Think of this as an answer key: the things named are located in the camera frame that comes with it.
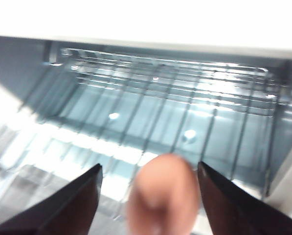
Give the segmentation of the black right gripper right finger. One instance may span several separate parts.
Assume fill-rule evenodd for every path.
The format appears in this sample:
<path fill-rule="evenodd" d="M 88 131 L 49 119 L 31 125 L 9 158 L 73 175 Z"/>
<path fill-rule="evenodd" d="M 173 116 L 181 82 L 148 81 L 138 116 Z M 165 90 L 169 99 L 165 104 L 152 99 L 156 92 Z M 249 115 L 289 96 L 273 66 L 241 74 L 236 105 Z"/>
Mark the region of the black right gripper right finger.
<path fill-rule="evenodd" d="M 204 162 L 197 176 L 215 235 L 292 235 L 292 219 L 251 196 Z"/>

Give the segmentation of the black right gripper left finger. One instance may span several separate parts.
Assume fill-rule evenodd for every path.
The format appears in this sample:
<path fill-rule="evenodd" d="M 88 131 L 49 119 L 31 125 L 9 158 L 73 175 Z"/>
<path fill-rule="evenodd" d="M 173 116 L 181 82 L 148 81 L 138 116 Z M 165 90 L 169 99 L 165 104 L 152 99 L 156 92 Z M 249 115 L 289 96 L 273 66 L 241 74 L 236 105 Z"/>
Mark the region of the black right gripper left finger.
<path fill-rule="evenodd" d="M 0 224 L 0 235 L 86 235 L 98 208 L 102 165 L 96 164 L 40 203 Z"/>

